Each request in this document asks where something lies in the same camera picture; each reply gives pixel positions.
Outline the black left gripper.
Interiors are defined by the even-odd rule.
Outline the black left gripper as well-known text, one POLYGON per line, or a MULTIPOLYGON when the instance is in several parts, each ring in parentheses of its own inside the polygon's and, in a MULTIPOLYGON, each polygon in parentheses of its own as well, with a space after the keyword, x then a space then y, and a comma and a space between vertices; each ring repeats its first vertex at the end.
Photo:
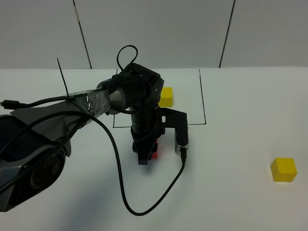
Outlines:
POLYGON ((165 134, 159 105, 131 116, 132 149, 138 155, 139 165, 148 165, 151 151, 159 137, 165 134))

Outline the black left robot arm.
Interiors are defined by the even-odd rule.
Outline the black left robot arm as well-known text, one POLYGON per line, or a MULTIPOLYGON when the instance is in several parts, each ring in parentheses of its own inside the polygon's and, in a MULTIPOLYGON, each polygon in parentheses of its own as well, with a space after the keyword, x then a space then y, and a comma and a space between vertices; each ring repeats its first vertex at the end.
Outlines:
POLYGON ((131 116, 133 151, 144 165, 163 129, 161 76, 131 63, 96 89, 31 104, 5 100, 0 117, 0 209, 6 212, 50 187, 71 154, 70 140, 102 114, 131 116))

